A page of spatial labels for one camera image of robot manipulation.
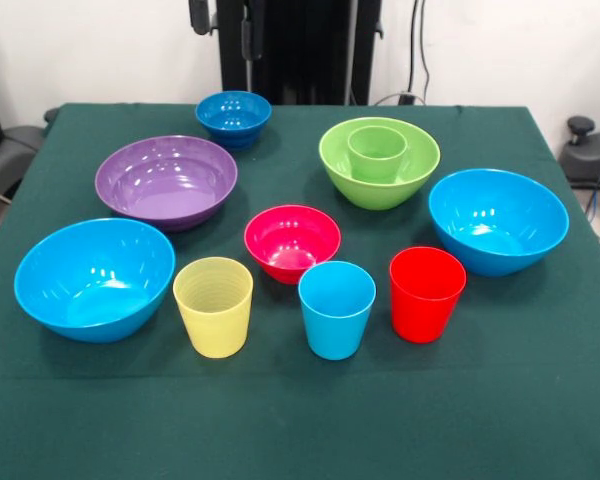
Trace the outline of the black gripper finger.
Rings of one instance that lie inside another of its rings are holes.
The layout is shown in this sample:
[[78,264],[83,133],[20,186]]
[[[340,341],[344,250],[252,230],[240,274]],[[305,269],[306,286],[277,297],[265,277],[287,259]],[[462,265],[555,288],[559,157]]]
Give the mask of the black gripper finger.
[[207,35],[211,30],[207,0],[189,0],[190,25],[198,35]]
[[244,2],[241,22],[242,55],[246,61],[259,60],[263,53],[265,1]]

